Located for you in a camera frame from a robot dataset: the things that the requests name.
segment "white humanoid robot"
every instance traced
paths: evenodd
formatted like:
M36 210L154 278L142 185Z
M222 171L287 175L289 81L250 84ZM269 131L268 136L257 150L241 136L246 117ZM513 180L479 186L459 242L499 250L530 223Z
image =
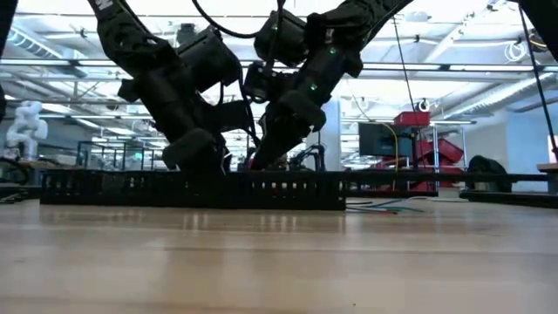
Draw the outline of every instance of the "white humanoid robot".
M24 101L16 109L14 123L6 132L7 150L4 157L24 160L37 158L37 140L44 140L48 135L48 124L38 114L43 104L38 101Z

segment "wooden table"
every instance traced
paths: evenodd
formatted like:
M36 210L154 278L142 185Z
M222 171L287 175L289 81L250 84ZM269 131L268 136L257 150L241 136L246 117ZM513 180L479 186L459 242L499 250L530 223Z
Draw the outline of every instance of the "wooden table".
M0 313L558 311L558 212L0 207Z

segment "computer monitor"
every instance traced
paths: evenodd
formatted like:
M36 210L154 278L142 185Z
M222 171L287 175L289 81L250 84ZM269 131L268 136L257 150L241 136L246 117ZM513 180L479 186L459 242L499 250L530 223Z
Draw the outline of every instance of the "computer monitor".
M411 128L390 126L398 136L399 157L412 157ZM358 124L358 147L361 156L395 157L395 139L387 126L374 123Z

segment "black rack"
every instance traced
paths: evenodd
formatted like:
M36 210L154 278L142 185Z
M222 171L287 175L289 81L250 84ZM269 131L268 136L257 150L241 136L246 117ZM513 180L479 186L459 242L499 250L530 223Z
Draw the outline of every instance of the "black rack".
M394 181L548 181L545 174L416 172L244 172L192 185L180 172L49 170L43 204L223 209L345 210L347 197L407 198L412 192L373 192ZM430 193L425 196L437 196Z

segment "ceiling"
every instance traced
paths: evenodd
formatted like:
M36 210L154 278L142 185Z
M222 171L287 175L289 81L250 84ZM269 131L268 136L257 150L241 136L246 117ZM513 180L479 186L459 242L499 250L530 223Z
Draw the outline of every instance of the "ceiling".
M263 0L200 0L206 12L218 23L238 32L257 31L274 9L275 1ZM20 0L11 40L5 58L80 58L106 59L96 33L97 20L86 0ZM129 0L128 3L147 28L156 36L175 44L180 24L194 23L198 30L208 26L189 1ZM333 0L288 0L285 9L305 17L311 12L323 12L338 6ZM523 29L517 4L487 0L415 0L396 15L397 32L393 21L387 23L374 40L363 50L365 63L400 65L401 55L407 65L528 65L530 60L524 44L515 44ZM31 46L24 43L31 40ZM224 42L240 60L257 59L253 42L224 37ZM548 53L537 53L542 64L553 64ZM360 79L346 78L334 91L342 99L343 130L354 134L354 119L362 119L358 108L367 115L394 117L409 110L410 96L403 71L364 71ZM152 147L163 147L166 142L150 127L148 112L142 105L124 106L116 96L119 80L127 75L115 66L84 66L68 69L55 66L3 65L0 82L17 99L44 99L49 113L64 111L96 119L80 119L84 127L104 128L104 135L139 136L151 138ZM499 91L531 78L530 73L513 71L408 71L409 87L413 99L428 99L433 104L434 116L443 119L446 113L472 104L482 95ZM552 91L555 84L547 88ZM225 89L227 99L239 98L237 84ZM204 93L210 101L219 98L219 87ZM253 105L254 115L261 116L263 105ZM138 119L100 119L99 116L140 114ZM464 114L453 119L471 119ZM241 133L227 135L228 144L235 154L246 146ZM354 151L354 136L346 140L344 153Z

